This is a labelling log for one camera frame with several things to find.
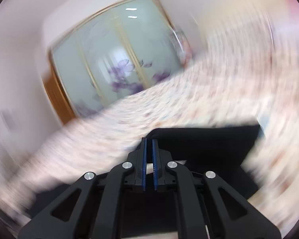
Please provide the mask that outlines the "small floral bed sheet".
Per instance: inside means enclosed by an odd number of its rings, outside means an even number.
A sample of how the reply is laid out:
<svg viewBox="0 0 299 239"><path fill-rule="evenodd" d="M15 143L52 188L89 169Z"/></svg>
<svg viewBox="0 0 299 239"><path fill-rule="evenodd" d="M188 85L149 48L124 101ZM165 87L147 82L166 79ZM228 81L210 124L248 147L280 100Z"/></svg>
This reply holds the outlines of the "small floral bed sheet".
<svg viewBox="0 0 299 239"><path fill-rule="evenodd" d="M0 209L21 219L36 192L109 170L155 128L259 123L264 134L242 165L260 187L250 202L284 238L299 238L299 4L248 0L226 18L184 73L49 138L0 186Z"/></svg>

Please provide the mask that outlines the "black pants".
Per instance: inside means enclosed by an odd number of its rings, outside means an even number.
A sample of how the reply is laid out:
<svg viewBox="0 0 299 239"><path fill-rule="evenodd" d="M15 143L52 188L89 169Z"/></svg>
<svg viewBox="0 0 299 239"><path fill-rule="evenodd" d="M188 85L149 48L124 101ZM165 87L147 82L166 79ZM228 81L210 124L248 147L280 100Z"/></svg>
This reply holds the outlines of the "black pants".
<svg viewBox="0 0 299 239"><path fill-rule="evenodd" d="M173 194L154 190L154 139L159 149L169 152L175 162L198 174L213 171L248 201L257 191L257 185L242 170L241 164L254 146L259 131L259 125L159 128L143 137L147 140L146 188L143 192L127 191L121 197L117 222L120 234L117 238L136 238L166 232L178 234Z"/></svg>

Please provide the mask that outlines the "glass sliding door wardrobe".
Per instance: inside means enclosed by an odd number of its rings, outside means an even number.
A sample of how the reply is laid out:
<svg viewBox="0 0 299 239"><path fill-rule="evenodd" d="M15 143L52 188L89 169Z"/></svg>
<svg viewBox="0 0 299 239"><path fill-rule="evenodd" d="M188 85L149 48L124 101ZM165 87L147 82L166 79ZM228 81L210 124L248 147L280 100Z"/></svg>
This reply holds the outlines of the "glass sliding door wardrobe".
<svg viewBox="0 0 299 239"><path fill-rule="evenodd" d="M183 39L159 0L124 0L72 27L48 50L43 82L62 123L87 118L184 69Z"/></svg>

